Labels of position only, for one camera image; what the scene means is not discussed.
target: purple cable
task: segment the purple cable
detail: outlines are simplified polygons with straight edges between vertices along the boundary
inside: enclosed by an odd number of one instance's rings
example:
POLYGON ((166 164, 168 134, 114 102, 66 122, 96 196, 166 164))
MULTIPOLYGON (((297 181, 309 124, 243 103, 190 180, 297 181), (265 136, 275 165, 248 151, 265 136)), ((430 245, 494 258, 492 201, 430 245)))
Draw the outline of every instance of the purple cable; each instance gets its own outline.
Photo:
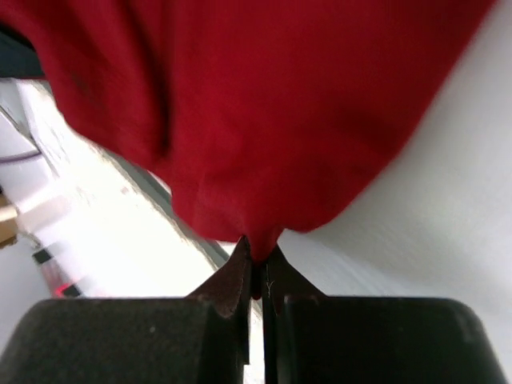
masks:
POLYGON ((33 158, 38 158, 39 156, 41 156, 41 152, 38 150, 25 154, 16 154, 15 156, 5 156, 4 158, 0 158, 0 166, 15 164, 16 162, 25 162, 33 158))

